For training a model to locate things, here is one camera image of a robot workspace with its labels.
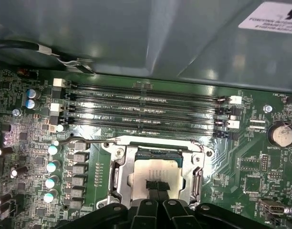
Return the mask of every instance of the motherboard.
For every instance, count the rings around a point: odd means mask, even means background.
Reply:
[[[147,180],[292,229],[292,94],[0,67],[0,229],[130,207]]]

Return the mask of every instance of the metal panel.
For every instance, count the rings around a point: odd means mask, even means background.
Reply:
[[[238,29],[262,2],[0,1],[0,38],[92,59],[101,73],[291,91],[292,35]],[[58,66],[53,57],[22,50],[0,50],[0,60]]]

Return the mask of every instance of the electrolytic capacitor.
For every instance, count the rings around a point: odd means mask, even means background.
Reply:
[[[9,201],[11,199],[11,194],[10,193],[6,193],[5,195],[0,197],[0,205],[6,203],[7,201]]]
[[[22,174],[27,173],[27,172],[28,172],[27,166],[22,166],[22,167],[15,168],[14,170],[12,170],[11,175],[13,177],[16,177],[16,176],[22,175]]]
[[[6,202],[6,203],[2,204],[0,206],[0,215],[2,213],[4,213],[5,211],[7,211],[9,209],[9,207],[10,207],[10,203],[9,202]]]
[[[46,193],[43,197],[45,203],[51,203],[58,196],[58,192],[56,189],[51,189],[48,193]]]
[[[61,151],[61,148],[62,148],[61,146],[50,146],[48,148],[48,153],[50,155],[55,155]]]
[[[57,127],[56,127],[56,131],[57,132],[64,132],[64,131],[66,131],[67,130],[67,125],[61,125],[61,124],[59,124],[59,125],[57,125]]]
[[[40,107],[40,103],[38,101],[29,99],[26,101],[25,106],[28,109],[37,110]]]
[[[26,95],[30,99],[39,99],[41,96],[40,92],[38,92],[34,89],[27,90]]]
[[[45,181],[45,186],[47,188],[53,188],[55,185],[59,183],[59,178],[57,176],[51,176]]]
[[[60,162],[57,160],[54,160],[47,164],[46,170],[50,173],[54,172],[56,169],[60,168]]]
[[[0,149],[0,156],[7,155],[7,154],[12,154],[13,153],[13,148],[12,147],[4,147]]]
[[[20,110],[20,109],[13,109],[12,110],[12,115],[14,116],[14,117],[19,117],[19,116],[21,116],[22,115],[22,111]]]

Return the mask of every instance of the usb port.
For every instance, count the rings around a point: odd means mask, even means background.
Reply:
[[[285,207],[282,203],[271,199],[260,199],[260,206],[273,215],[283,215]]]

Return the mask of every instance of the sticker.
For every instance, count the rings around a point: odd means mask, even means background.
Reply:
[[[292,4],[264,2],[238,27],[292,33]]]

